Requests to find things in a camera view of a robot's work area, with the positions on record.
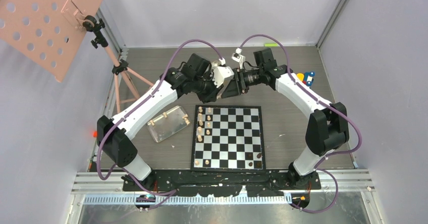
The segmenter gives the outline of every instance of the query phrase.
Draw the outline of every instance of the metal floor panel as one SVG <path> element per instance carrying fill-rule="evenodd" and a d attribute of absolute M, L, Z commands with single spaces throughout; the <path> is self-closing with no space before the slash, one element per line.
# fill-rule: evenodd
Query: metal floor panel
<path fill-rule="evenodd" d="M 254 63 L 253 52 L 262 47 L 245 47 L 243 55 L 247 60 Z M 333 96 L 327 81 L 318 51 L 314 46 L 288 47 L 291 68 L 295 73 L 315 71 L 315 78 L 312 89 L 321 97 L 333 101 Z M 155 82 L 164 72 L 165 67 L 174 53 L 175 48 L 130 48 L 127 61 L 130 67 L 148 80 Z M 235 48 L 219 48 L 220 53 L 226 58 L 226 63 L 232 68 L 238 63 L 232 61 L 230 56 Z M 279 65 L 285 64 L 285 55 L 281 48 L 272 48 L 274 57 Z M 192 53 L 197 53 L 208 60 L 217 59 L 217 54 L 211 48 L 185 48 L 176 60 L 173 67 L 178 67 L 180 62 L 187 61 Z M 142 81 L 133 78 L 135 86 L 140 94 L 146 92 L 148 86 Z M 120 86 L 122 99 L 131 98 L 125 84 Z M 164 110 L 168 110 L 176 105 L 181 105 L 189 119 L 194 119 L 194 107 L 200 104 L 196 94 L 182 96 L 173 104 L 168 105 Z M 281 94 L 265 85 L 257 85 L 250 88 L 249 93 L 234 98 L 219 99 L 211 104 L 216 105 L 260 105 L 263 113 L 263 131 L 265 141 L 266 166 L 268 169 L 286 169 L 305 148 L 305 133 L 307 119 L 293 103 Z M 153 169 L 188 169 L 190 168 L 190 155 L 192 148 L 192 125 L 186 127 L 169 139 L 155 143 L 147 127 L 133 139 L 133 143 L 138 149 L 141 157 Z M 101 159 L 102 168 L 110 168 L 113 162 L 104 157 Z M 336 155 L 325 161 L 321 167 L 325 168 L 353 168 L 349 155 Z"/>

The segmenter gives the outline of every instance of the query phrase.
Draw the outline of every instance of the black bracket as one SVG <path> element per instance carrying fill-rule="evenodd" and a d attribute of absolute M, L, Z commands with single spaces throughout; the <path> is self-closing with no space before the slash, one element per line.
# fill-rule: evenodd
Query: black bracket
<path fill-rule="evenodd" d="M 91 41 L 92 45 L 95 48 L 98 48 L 98 44 L 100 44 L 102 47 L 107 47 L 109 43 L 105 39 L 104 35 L 101 33 L 101 29 L 105 28 L 104 21 L 100 19 L 98 23 L 93 16 L 86 16 L 85 20 L 92 22 L 83 22 L 83 27 L 86 28 L 86 31 L 93 32 L 95 34 L 95 39 Z"/>
<path fill-rule="evenodd" d="M 123 59 L 120 60 L 119 66 L 113 66 L 112 73 L 119 75 L 121 72 L 128 70 L 129 63 Z"/>

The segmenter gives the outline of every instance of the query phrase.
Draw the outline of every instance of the black metal base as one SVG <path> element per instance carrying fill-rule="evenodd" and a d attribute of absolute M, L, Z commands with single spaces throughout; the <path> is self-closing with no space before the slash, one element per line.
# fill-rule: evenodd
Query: black metal base
<path fill-rule="evenodd" d="M 280 190 L 321 189 L 318 174 L 314 172 L 307 178 L 307 182 L 299 182 L 291 186 L 286 181 L 287 172 L 282 170 L 267 170 L 262 173 L 222 173 L 222 172 L 194 172 L 190 170 L 153 170 L 150 181 L 143 181 L 143 185 L 151 191 L 177 190 L 177 196 L 206 197 L 213 194 L 215 197 L 236 196 L 245 186 L 249 197 L 256 196 L 283 196 Z M 123 191 L 141 191 L 128 176 L 124 177 Z"/>

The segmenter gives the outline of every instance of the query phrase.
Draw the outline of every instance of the cable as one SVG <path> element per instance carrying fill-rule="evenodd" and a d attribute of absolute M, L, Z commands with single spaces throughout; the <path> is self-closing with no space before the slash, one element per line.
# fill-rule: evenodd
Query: cable
<path fill-rule="evenodd" d="M 315 165 L 315 169 L 316 170 L 320 170 L 320 171 L 323 171 L 323 172 L 325 172 L 326 174 L 328 174 L 328 175 L 330 175 L 332 178 L 333 178 L 333 180 L 334 180 L 334 182 L 335 182 L 335 185 L 336 185 L 336 194 L 335 194 L 335 197 L 334 197 L 334 199 L 333 199 L 333 202 L 328 206 L 328 207 L 326 207 L 325 209 L 323 209 L 323 210 L 307 210 L 307 209 L 303 209 L 302 208 L 302 211 L 305 211 L 305 212 L 308 212 L 308 213 L 321 213 L 321 212 L 324 212 L 324 211 L 326 211 L 326 210 L 328 210 L 328 209 L 330 209 L 332 206 L 333 206 L 333 204 L 336 202 L 336 199 L 337 199 L 337 195 L 338 195 L 338 192 L 339 192 L 339 189 L 338 189 L 338 184 L 337 184 L 337 180 L 334 178 L 334 176 L 332 175 L 332 174 L 330 174 L 328 171 L 326 171 L 326 170 L 322 170 L 322 169 L 318 169 L 318 166 L 325 160 L 325 159 L 327 159 L 329 156 L 333 156 L 333 155 L 337 155 L 337 154 L 346 154 L 346 153 L 353 153 L 353 152 L 355 152 L 355 151 L 357 151 L 360 147 L 361 147 L 361 145 L 362 145 L 362 136 L 361 136 L 361 132 L 360 132 L 360 130 L 359 130 L 359 128 L 356 126 L 356 124 L 351 120 L 351 119 L 349 119 L 346 115 L 344 115 L 343 113 L 341 113 L 341 112 L 339 112 L 338 110 L 336 110 L 336 109 L 334 109 L 333 107 L 331 107 L 329 104 L 327 104 L 327 103 L 324 103 L 324 102 L 322 102 L 322 101 L 320 101 L 315 95 L 313 95 L 311 92 L 309 92 L 307 89 L 306 89 L 306 86 L 304 86 L 302 83 L 301 83 L 301 81 L 300 80 L 298 80 L 298 79 L 296 79 L 296 78 L 294 78 L 292 75 L 291 75 L 291 72 L 290 72 L 290 68 L 291 68 L 291 65 L 290 65 L 290 59 L 288 58 L 288 53 L 287 53 L 287 50 L 285 49 L 285 47 L 279 42 L 279 41 L 277 41 L 275 38 L 273 38 L 273 37 L 271 37 L 271 36 L 268 36 L 268 35 L 264 35 L 264 34 L 256 34 L 256 35 L 252 35 L 252 36 L 250 36 L 250 37 L 248 37 L 247 39 L 245 39 L 244 40 L 244 42 L 239 46 L 239 48 L 240 49 L 242 49 L 242 47 L 244 46 L 244 44 L 248 41 L 248 40 L 250 40 L 250 39 L 252 39 L 252 38 L 254 38 L 254 37 L 266 37 L 266 38 L 268 38 L 268 39 L 270 39 L 270 40 L 272 40 L 272 41 L 274 41 L 276 44 L 278 44 L 280 47 L 281 47 L 281 49 L 282 49 L 282 51 L 284 51 L 284 53 L 285 53 L 285 57 L 286 57 L 286 60 L 287 60 L 287 74 L 288 74 L 288 76 L 290 77 L 290 79 L 294 82 L 294 84 L 296 84 L 301 90 L 303 90 L 307 95 L 309 95 L 312 99 L 314 99 L 317 103 L 319 103 L 320 105 L 322 105 L 322 106 L 324 106 L 324 107 L 326 107 L 326 108 L 328 108 L 329 110 L 331 110 L 331 111 L 333 111 L 334 113 L 336 113 L 337 115 L 339 115 L 340 117 L 342 117 L 343 119 L 345 119 L 353 128 L 354 128 L 354 130 L 355 130 L 355 132 L 357 133 L 357 136 L 358 136 L 358 143 L 357 143 L 357 145 L 353 148 L 353 149 L 351 149 L 351 150 L 346 150 L 346 151 L 338 151 L 338 152 L 332 152 L 332 153 L 330 153 L 330 154 L 326 154 L 325 155 L 325 157 L 323 157 L 316 165 Z"/>

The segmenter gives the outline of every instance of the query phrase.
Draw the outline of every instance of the yellow object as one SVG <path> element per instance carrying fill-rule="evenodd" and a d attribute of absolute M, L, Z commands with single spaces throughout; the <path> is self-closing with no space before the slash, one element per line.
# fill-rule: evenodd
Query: yellow object
<path fill-rule="evenodd" d="M 303 79 L 305 78 L 305 75 L 303 73 L 298 73 L 297 78 L 299 78 L 300 81 L 303 82 Z"/>

